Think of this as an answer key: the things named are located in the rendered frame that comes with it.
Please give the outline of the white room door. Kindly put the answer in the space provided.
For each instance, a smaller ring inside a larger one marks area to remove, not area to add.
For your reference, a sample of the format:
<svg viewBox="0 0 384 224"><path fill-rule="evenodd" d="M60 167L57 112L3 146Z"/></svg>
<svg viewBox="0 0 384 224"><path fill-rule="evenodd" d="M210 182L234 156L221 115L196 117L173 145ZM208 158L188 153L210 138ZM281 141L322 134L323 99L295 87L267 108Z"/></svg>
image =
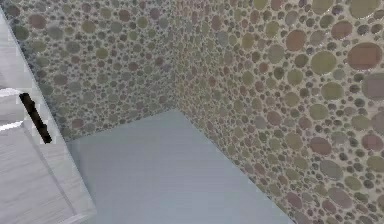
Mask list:
<svg viewBox="0 0 384 224"><path fill-rule="evenodd" d="M47 125L45 144L19 95ZM76 164L0 8L0 224L81 224L96 214Z"/></svg>

